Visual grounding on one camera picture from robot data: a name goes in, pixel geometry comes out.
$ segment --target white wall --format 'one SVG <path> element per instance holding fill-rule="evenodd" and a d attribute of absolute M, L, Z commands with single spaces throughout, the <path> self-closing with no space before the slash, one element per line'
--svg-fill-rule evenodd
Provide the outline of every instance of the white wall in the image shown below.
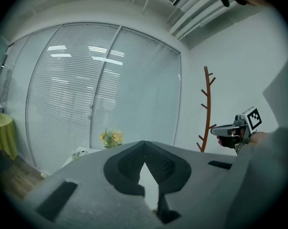
<path fill-rule="evenodd" d="M 193 92 L 180 116 L 177 146 L 202 144 L 198 135 L 204 135 L 206 124 L 206 110 L 200 105 L 206 104 L 200 92 L 206 89 L 204 66 L 216 77 L 211 86 L 211 125 L 230 124 L 236 114 L 256 106 L 263 122 L 258 131 L 278 127 L 262 95 L 288 58 L 288 29 L 273 10 L 266 9 L 217 33 L 191 50 L 190 57 L 193 80 L 188 80 L 186 87 Z M 219 146 L 211 134 L 206 152 L 236 155 L 233 149 Z"/>
<path fill-rule="evenodd" d="M 170 26 L 151 10 L 142 15 L 142 7 L 115 0 L 80 0 L 46 9 L 23 23 L 12 41 L 31 32 L 69 22 L 105 22 L 129 27 L 159 38 L 173 47 L 182 43 L 167 31 Z"/>

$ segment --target wooden coat rack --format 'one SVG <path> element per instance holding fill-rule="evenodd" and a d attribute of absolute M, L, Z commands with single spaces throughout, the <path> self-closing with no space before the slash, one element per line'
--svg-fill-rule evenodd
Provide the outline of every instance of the wooden coat rack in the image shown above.
<path fill-rule="evenodd" d="M 216 126 L 216 124 L 210 126 L 210 118 L 211 118 L 211 85 L 214 82 L 214 80 L 216 79 L 215 77 L 210 81 L 210 75 L 212 75 L 213 73 L 208 72 L 207 70 L 207 66 L 205 66 L 205 74 L 206 74 L 206 91 L 207 93 L 201 89 L 201 91 L 204 93 L 204 95 L 207 97 L 207 106 L 205 106 L 204 104 L 201 104 L 206 110 L 206 130 L 205 130 L 205 136 L 204 138 L 199 135 L 199 138 L 203 141 L 202 146 L 199 145 L 199 143 L 197 143 L 197 146 L 200 149 L 200 152 L 204 152 L 205 148 L 206 148 L 206 142 L 207 142 L 207 137 L 209 135 L 209 129 L 213 128 Z"/>

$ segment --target potted flower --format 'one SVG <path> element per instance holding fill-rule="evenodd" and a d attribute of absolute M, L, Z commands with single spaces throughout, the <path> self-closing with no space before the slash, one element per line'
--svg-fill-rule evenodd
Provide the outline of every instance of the potted flower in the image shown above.
<path fill-rule="evenodd" d="M 103 141 L 105 148 L 112 148 L 123 143 L 123 134 L 121 132 L 107 131 L 101 133 L 100 140 Z"/>

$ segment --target wooden floor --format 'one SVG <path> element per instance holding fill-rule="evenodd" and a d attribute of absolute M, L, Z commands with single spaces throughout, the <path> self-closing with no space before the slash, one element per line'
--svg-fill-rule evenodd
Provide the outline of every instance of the wooden floor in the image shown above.
<path fill-rule="evenodd" d="M 11 196 L 25 199 L 27 194 L 43 180 L 40 172 L 20 157 L 12 161 L 5 152 L 0 151 L 0 184 Z"/>

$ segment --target glass wall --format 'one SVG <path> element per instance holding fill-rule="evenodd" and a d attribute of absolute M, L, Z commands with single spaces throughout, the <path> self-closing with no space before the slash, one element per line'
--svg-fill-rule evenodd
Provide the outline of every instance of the glass wall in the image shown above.
<path fill-rule="evenodd" d="M 174 143 L 180 103 L 180 54 L 164 43 L 121 29 L 107 56 L 91 122 L 91 147 L 105 129 L 124 142 Z"/>

